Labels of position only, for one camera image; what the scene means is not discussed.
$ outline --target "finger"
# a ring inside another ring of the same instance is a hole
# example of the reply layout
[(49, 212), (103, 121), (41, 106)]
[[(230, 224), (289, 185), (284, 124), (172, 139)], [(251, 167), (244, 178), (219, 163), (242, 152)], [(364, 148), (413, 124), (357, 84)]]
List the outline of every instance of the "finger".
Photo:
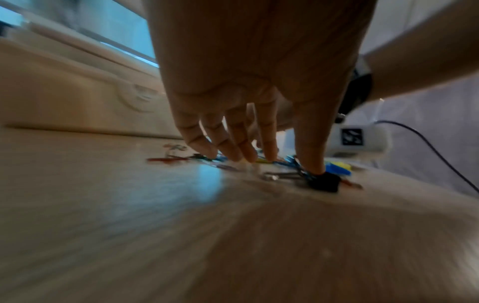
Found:
[(293, 105), (296, 154), (301, 165), (313, 174), (323, 174), (324, 150), (336, 116), (336, 106), (314, 100)]
[(226, 111), (225, 114), (228, 130), (233, 142), (240, 148), (241, 153), (248, 162), (253, 163), (258, 158), (256, 150), (248, 140), (246, 131), (246, 105)]
[(210, 159), (215, 159), (218, 150), (217, 148), (204, 136), (199, 124), (199, 117), (197, 115), (184, 113), (172, 108), (173, 119), (175, 125), (180, 131), (181, 136), (186, 144), (207, 156)]
[(231, 141), (223, 126), (222, 114), (206, 114), (201, 116), (201, 124), (210, 137), (211, 142), (230, 160), (242, 159), (240, 149)]
[(264, 156), (268, 161), (275, 161), (278, 156), (276, 143), (277, 102), (255, 103), (256, 120)]

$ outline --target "wire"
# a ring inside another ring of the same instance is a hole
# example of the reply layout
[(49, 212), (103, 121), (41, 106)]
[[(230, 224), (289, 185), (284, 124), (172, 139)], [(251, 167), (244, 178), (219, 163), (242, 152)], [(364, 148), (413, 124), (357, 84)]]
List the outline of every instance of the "wire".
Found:
[(466, 183), (468, 183), (478, 194), (479, 194), (479, 188), (474, 185), (473, 182), (469, 181), (468, 178), (466, 178), (463, 174), (461, 174), (454, 166), (451, 165), (451, 163), (449, 163), (441, 154), (440, 152), (425, 138), (425, 136), (423, 136), (419, 131), (417, 131), (416, 129), (412, 128), (412, 127), (409, 127), (405, 124), (402, 124), (402, 123), (399, 123), (399, 122), (395, 122), (395, 121), (389, 121), (389, 120), (378, 120), (376, 122), (374, 122), (374, 124), (382, 124), (382, 123), (387, 123), (387, 124), (394, 124), (394, 125), (398, 125), (398, 126), (401, 126), (401, 127), (404, 127), (410, 131), (412, 131), (413, 133), (415, 133), (416, 135), (418, 135), (428, 146), (429, 148), (432, 149), (432, 151), (450, 168), (452, 169), (452, 171), (454, 171), (461, 179), (463, 179), (464, 181), (466, 181)]

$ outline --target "wooden table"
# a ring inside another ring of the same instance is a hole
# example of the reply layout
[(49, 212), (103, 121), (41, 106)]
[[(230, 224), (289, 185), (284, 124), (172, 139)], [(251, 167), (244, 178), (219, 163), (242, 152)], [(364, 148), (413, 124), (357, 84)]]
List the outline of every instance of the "wooden table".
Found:
[(165, 142), (0, 130), (0, 302), (479, 301), (478, 200), (147, 164)]

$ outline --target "power cord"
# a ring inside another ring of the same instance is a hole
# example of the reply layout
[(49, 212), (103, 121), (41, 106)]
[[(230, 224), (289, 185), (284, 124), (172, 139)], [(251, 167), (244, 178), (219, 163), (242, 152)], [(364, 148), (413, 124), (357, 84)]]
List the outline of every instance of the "power cord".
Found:
[(419, 132), (417, 131), (416, 129), (412, 128), (412, 127), (409, 127), (405, 124), (402, 124), (402, 123), (399, 123), (399, 122), (395, 122), (395, 121), (389, 121), (389, 120), (378, 120), (376, 122), (374, 122), (374, 124), (382, 124), (382, 123), (387, 123), (387, 124), (394, 124), (394, 125), (397, 125), (397, 126), (401, 126), (401, 127), (404, 127), (410, 131), (412, 131), (413, 133), (415, 133), (416, 135), (418, 135), (428, 146), (429, 148), (432, 149), (432, 151), (450, 168), (452, 169), (453, 172), (455, 172), (461, 179), (463, 179), (464, 181), (466, 181), (466, 183), (468, 183), (478, 194), (479, 194), (479, 188), (474, 185), (473, 182), (469, 181), (468, 178), (466, 178), (463, 174), (461, 174), (454, 166), (452, 166), (441, 154), (440, 152), (438, 152), (438, 150)]

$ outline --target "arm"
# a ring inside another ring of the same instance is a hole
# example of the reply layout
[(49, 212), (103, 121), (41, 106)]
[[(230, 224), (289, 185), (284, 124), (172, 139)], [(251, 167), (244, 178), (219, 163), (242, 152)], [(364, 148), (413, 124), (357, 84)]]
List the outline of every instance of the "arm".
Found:
[(368, 100), (430, 87), (479, 68), (479, 1), (460, 0), (365, 56)]

